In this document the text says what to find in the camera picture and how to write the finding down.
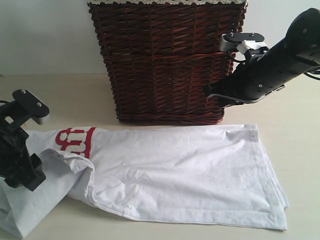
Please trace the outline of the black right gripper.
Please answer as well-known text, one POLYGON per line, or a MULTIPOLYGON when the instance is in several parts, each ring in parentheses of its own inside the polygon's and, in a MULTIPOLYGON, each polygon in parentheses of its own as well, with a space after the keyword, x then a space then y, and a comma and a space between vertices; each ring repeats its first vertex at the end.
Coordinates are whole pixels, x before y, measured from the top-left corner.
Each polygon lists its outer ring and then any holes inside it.
POLYGON ((285 86, 283 67, 273 57, 254 57, 220 83, 209 83, 203 87, 207 98, 217 97, 220 108, 236 106, 238 102, 255 101, 285 86))

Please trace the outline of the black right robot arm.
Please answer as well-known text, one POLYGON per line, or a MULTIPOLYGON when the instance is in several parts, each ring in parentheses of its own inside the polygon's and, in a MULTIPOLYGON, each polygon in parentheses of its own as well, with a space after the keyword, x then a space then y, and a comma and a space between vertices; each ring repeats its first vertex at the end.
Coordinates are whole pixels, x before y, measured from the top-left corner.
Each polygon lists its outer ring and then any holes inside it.
POLYGON ((300 75, 315 79, 320 69, 320 11, 316 8, 299 14, 285 37, 268 48, 257 32, 225 33, 219 50, 241 53, 236 70, 217 83, 207 84, 206 97, 217 97, 221 108, 256 103, 279 91, 300 75))

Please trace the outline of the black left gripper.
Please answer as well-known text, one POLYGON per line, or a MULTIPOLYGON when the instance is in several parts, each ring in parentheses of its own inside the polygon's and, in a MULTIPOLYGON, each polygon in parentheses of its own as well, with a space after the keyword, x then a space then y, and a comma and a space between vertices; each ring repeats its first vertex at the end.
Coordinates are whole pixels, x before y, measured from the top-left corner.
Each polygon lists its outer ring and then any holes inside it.
POLYGON ((27 134, 0 128, 0 176, 11 187, 22 185, 34 191, 46 179, 41 159, 26 147, 27 134))

